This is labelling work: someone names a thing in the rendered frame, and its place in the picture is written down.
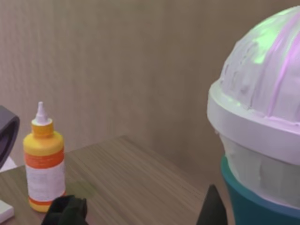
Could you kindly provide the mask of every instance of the white dome lid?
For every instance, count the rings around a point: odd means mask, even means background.
[[[236,43],[210,88],[208,117],[236,143],[300,165],[300,7]]]

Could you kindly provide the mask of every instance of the orange label stripe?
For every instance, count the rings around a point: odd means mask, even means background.
[[[47,169],[60,164],[64,160],[64,149],[49,156],[33,156],[25,153],[25,162],[35,169]]]
[[[30,198],[30,197],[29,197],[29,200],[30,200],[33,204],[36,204],[36,205],[51,205],[51,203],[53,202],[53,201],[39,202],[39,201],[36,201],[36,200],[34,200],[34,199]]]

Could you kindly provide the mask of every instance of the black object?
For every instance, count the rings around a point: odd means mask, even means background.
[[[42,225],[88,225],[87,212],[86,199],[73,195],[59,197],[52,202]]]
[[[196,225],[228,225],[226,208],[215,185],[210,185]]]
[[[15,144],[19,126],[19,117],[0,105],[0,169]]]

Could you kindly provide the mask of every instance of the wooden table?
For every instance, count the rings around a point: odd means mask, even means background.
[[[204,193],[182,171],[127,137],[66,155],[67,194],[88,200],[90,225],[195,225]],[[0,199],[14,206],[4,225],[39,225],[27,202],[24,167],[0,173]]]

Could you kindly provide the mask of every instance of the yellow bottle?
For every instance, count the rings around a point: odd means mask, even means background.
[[[52,201],[65,194],[64,142],[54,131],[43,102],[38,103],[32,133],[23,141],[30,206],[47,212]]]

